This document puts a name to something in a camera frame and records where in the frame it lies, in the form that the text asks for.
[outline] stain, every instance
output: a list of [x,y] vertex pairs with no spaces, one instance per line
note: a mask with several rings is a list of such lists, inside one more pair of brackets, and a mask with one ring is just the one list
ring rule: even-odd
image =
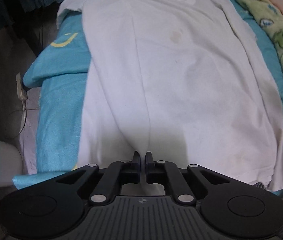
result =
[[176,43],[176,44],[179,43],[180,38],[181,38],[181,33],[180,32],[173,31],[172,34],[170,35],[170,40],[173,43]]

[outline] logo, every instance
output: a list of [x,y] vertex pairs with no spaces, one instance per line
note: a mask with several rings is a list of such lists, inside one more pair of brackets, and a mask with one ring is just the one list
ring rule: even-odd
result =
[[139,202],[139,203],[141,203],[141,204],[144,204],[144,203],[146,203],[146,202],[147,202],[147,200],[146,200],[146,199],[144,199],[144,198],[141,198],[140,200],[138,200],[138,202]]

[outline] cable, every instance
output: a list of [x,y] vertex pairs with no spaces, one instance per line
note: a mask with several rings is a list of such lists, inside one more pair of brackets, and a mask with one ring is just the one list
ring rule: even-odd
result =
[[44,49],[44,46],[43,46],[43,31],[42,31],[42,47]]
[[[16,138],[17,136],[19,136],[19,135],[21,134],[21,132],[23,131],[23,129],[25,128],[25,126],[26,126],[27,111],[29,111],[29,110],[39,110],[39,109],[40,109],[40,108],[38,108],[38,107],[35,107],[35,108],[26,108],[26,102],[23,101],[23,102],[22,102],[22,109],[16,109],[16,110],[12,111],[11,113],[9,113],[8,116],[6,117],[6,120],[5,120],[5,137],[6,137],[7,139],[14,139],[14,138]],[[15,135],[15,136],[13,136],[13,137],[8,137],[8,136],[7,136],[7,120],[8,120],[8,118],[9,118],[9,116],[10,116],[11,114],[13,114],[13,113],[15,113],[15,112],[18,112],[18,111],[23,111],[23,117],[24,117],[23,125],[22,125],[22,127],[21,127],[21,129],[20,129],[20,131],[19,131],[19,133],[18,133],[17,135]]]
[[37,45],[40,44],[40,31],[41,31],[41,27],[39,27],[39,35],[38,35],[38,44]]

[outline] white cloth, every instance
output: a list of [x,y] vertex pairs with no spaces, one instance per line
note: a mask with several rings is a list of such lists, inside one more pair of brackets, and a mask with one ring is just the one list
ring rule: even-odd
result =
[[283,111],[251,29],[228,0],[65,0],[91,51],[78,166],[196,163],[283,188]]

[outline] yellow smiley print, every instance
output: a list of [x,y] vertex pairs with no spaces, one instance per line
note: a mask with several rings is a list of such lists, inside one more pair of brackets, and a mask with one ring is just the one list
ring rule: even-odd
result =
[[68,40],[62,42],[62,43],[55,43],[55,42],[52,42],[50,45],[55,47],[55,48],[61,48],[61,47],[65,47],[66,45],[68,45],[69,43],[71,43],[71,41],[77,36],[78,33],[74,33],[73,35],[71,35],[69,37]]

